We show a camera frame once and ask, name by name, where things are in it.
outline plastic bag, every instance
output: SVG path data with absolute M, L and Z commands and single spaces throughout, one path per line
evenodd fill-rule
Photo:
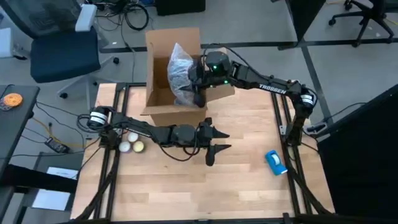
M 182 47 L 176 43 L 173 53 L 167 66 L 167 79 L 173 94 L 177 97 L 174 101 L 175 105 L 186 105 L 197 107 L 193 103 L 194 93 L 181 90 L 181 88 L 189 86 L 191 81 L 188 78 L 188 69 L 193 65 L 193 59 L 187 54 Z

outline cardboard box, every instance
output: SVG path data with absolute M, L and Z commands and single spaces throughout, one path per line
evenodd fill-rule
M 147 44 L 147 95 L 142 115 L 150 115 L 155 125 L 198 125 L 206 117 L 207 107 L 194 108 L 174 105 L 175 96 L 167 79 L 167 65 L 175 43 L 193 59 L 201 55 L 199 28 L 152 30 L 146 32 Z M 235 93 L 229 85 L 206 90 L 207 102 Z

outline black box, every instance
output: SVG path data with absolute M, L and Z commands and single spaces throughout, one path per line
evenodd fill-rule
M 168 16 L 206 10 L 206 0 L 155 0 L 157 14 Z

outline white ball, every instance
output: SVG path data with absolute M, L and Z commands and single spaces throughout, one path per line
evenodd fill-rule
M 133 143 L 138 140 L 138 134 L 131 132 L 129 133 L 127 139 L 129 140 L 129 142 Z
M 131 149 L 131 145 L 127 141 L 124 141 L 124 142 L 120 143 L 120 145 L 119 145 L 119 150 L 121 152 L 128 152 L 128 151 L 130 151 L 130 149 Z
M 142 141 L 136 141 L 132 145 L 132 150 L 134 150 L 134 152 L 142 152 L 144 150 L 144 143 Z

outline orange object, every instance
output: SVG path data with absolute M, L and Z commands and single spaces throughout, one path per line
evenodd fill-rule
M 3 102 L 6 106 L 16 107 L 22 103 L 22 96 L 18 93 L 10 93 L 4 97 Z

